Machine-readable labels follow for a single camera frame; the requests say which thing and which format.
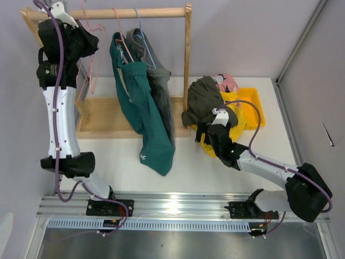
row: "gray wall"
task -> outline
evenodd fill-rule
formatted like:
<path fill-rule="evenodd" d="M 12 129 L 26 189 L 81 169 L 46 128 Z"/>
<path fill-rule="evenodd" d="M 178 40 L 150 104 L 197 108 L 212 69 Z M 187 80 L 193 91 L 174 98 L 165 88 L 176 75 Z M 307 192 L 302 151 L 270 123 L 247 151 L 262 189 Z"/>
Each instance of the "gray wall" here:
<path fill-rule="evenodd" d="M 69 0 L 79 9 L 78 0 Z M 87 8 L 183 6 L 177 1 L 88 1 Z M 308 21 L 317 0 L 192 1 L 191 75 L 230 72 L 236 76 L 278 75 Z M 44 99 L 36 78 L 38 46 L 19 10 L 33 7 L 30 0 L 1 1 L 0 34 L 0 218 L 15 215 L 14 229 L 3 258 L 21 258 L 30 239 L 42 195 L 52 190 L 53 175 L 40 169 L 49 136 Z M 118 30 L 107 28 L 101 75 L 111 76 L 109 39 Z M 137 20 L 122 22 L 123 30 Z M 143 26 L 165 66 L 173 74 L 183 71 L 183 20 L 145 19 Z"/>
<path fill-rule="evenodd" d="M 228 72 L 234 76 L 275 78 L 319 0 L 127 0 L 87 1 L 86 9 L 183 7 L 192 3 L 191 76 Z M 70 10 L 79 9 L 69 0 Z M 108 50 L 118 31 L 115 20 L 101 22 L 107 30 L 100 75 L 112 76 Z M 123 33 L 138 27 L 137 19 L 121 20 Z M 183 75 L 184 19 L 143 19 L 142 26 L 162 64 L 173 76 Z"/>
<path fill-rule="evenodd" d="M 330 217 L 339 248 L 345 246 L 344 10 L 345 1 L 330 1 L 281 86 L 303 158 L 319 169 L 333 191 Z"/>
<path fill-rule="evenodd" d="M 42 195 L 53 174 L 40 169 L 47 156 L 47 111 L 36 78 L 38 45 L 20 17 L 29 1 L 0 3 L 0 218 L 14 213 L 5 259 L 23 258 Z"/>

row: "pink cloth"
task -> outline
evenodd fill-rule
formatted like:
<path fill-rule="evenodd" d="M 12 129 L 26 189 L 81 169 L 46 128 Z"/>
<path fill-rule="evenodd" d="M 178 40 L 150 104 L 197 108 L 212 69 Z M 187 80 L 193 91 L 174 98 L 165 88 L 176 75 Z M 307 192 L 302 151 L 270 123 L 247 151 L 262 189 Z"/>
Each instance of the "pink cloth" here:
<path fill-rule="evenodd" d="M 230 74 L 218 74 L 217 76 L 213 77 L 213 79 L 216 81 L 216 86 L 221 92 L 238 93 L 239 87 Z"/>

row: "yellow bin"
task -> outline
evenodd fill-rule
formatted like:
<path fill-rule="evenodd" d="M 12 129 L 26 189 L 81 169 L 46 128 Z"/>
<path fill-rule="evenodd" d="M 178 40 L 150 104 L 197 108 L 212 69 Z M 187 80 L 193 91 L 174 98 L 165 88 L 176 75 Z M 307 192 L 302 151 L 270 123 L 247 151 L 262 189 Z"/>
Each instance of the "yellow bin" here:
<path fill-rule="evenodd" d="M 258 91 L 255 88 L 240 88 L 238 91 L 238 99 L 249 101 L 253 105 L 255 105 L 259 109 L 260 115 L 261 115 L 260 127 L 266 125 L 265 116 L 264 116 L 263 108 L 261 107 Z M 241 105 L 242 105 L 243 115 L 247 120 L 247 124 L 244 127 L 244 129 L 255 130 L 259 123 L 257 111 L 248 104 L 241 104 Z"/>

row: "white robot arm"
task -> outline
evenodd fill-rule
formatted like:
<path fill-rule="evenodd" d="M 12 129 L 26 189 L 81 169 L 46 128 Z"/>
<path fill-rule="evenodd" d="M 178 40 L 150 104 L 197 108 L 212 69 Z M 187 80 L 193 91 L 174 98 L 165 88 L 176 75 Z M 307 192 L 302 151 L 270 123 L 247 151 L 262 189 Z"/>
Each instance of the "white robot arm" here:
<path fill-rule="evenodd" d="M 232 142 L 228 109 L 214 109 L 211 125 L 202 125 L 207 141 L 224 165 L 246 171 L 274 182 L 282 190 L 256 190 L 247 200 L 247 210 L 255 218 L 262 212 L 292 211 L 307 222 L 314 222 L 321 212 L 332 209 L 332 193 L 314 166 L 288 165 L 253 152 L 249 147 Z"/>
<path fill-rule="evenodd" d="M 83 186 L 96 196 L 103 199 L 113 199 L 110 186 L 106 185 L 95 172 L 95 156 L 92 152 L 80 153 L 75 133 L 74 99 L 76 92 L 77 61 L 81 57 L 92 55 L 98 48 L 98 39 L 89 34 L 78 21 L 65 12 L 63 3 L 57 2 L 51 6 L 64 42 L 64 67 L 57 96 L 54 96 L 55 83 L 59 70 L 59 40 L 51 19 L 39 24 L 38 34 L 43 48 L 39 51 L 39 68 L 37 76 L 45 97 L 50 131 L 50 146 L 48 158 L 41 160 L 43 169 L 54 171 L 59 163 L 59 173 L 75 181 L 81 181 Z"/>

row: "metal frame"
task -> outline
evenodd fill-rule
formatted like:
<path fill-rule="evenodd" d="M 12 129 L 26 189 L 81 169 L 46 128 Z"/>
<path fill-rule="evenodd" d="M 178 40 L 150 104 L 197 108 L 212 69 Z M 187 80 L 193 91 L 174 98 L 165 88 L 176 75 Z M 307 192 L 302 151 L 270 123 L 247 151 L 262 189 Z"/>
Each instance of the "metal frame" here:
<path fill-rule="evenodd" d="M 277 95 L 278 104 L 281 110 L 283 121 L 289 136 L 290 144 L 297 164 L 301 164 L 303 159 L 300 148 L 296 141 L 293 131 L 293 125 L 286 110 L 284 98 L 281 94 L 279 85 L 283 80 L 285 74 L 293 64 L 298 56 L 300 50 L 304 46 L 307 38 L 312 33 L 317 21 L 319 20 L 323 10 L 325 9 L 329 0 L 320 0 L 312 17 L 310 18 L 307 26 L 305 27 L 301 37 L 294 50 L 292 51 L 288 61 L 274 81 L 274 89 Z M 135 222 L 203 222 L 206 225 L 214 225 L 218 222 L 241 222 L 245 223 L 246 220 L 233 220 L 230 219 L 229 212 L 224 209 L 229 201 L 245 201 L 249 194 L 188 194 L 188 193 L 117 193 L 119 199 L 134 199 L 135 210 L 131 220 Z M 54 220 L 59 218 L 73 218 L 70 221 L 85 220 L 85 209 L 87 205 L 88 195 L 86 193 L 76 193 L 74 199 L 70 203 L 59 202 L 55 196 L 45 196 L 42 199 L 39 211 L 37 214 L 38 221 L 33 238 L 27 253 L 26 258 L 37 258 L 40 246 L 43 241 L 44 233 L 49 223 L 49 220 L 54 217 Z M 294 214 L 287 214 L 287 222 L 302 222 Z M 335 240 L 331 231 L 329 217 L 326 214 L 321 214 L 317 220 L 320 236 L 323 247 L 325 249 L 327 258 L 340 258 Z"/>
<path fill-rule="evenodd" d="M 231 219 L 224 207 L 230 201 L 246 201 L 250 194 L 207 194 L 207 193 L 115 193 L 117 199 L 133 199 L 133 220 L 183 220 L 233 222 L 262 222 L 262 220 Z M 117 219 L 117 217 L 86 216 L 89 195 L 75 193 L 68 203 L 62 203 L 57 196 L 42 198 L 37 217 Z M 294 213 L 287 213 L 286 222 L 304 222 Z M 316 222 L 329 222 L 328 214 L 320 214 Z"/>
<path fill-rule="evenodd" d="M 297 55 L 300 53 L 301 49 L 303 48 L 305 42 L 311 35 L 315 25 L 317 24 L 319 18 L 321 17 L 323 11 L 325 10 L 325 7 L 329 0 L 320 0 L 317 7 L 314 10 L 314 13 L 312 14 L 310 20 L 307 23 L 307 26 L 303 30 L 302 35 L 298 39 L 293 51 L 290 54 L 289 59 L 285 63 L 283 69 L 281 70 L 278 79 L 277 79 L 277 84 L 278 86 L 280 85 L 281 81 L 283 80 L 284 76 L 286 75 L 287 71 L 293 64 L 294 60 L 296 59 Z"/>

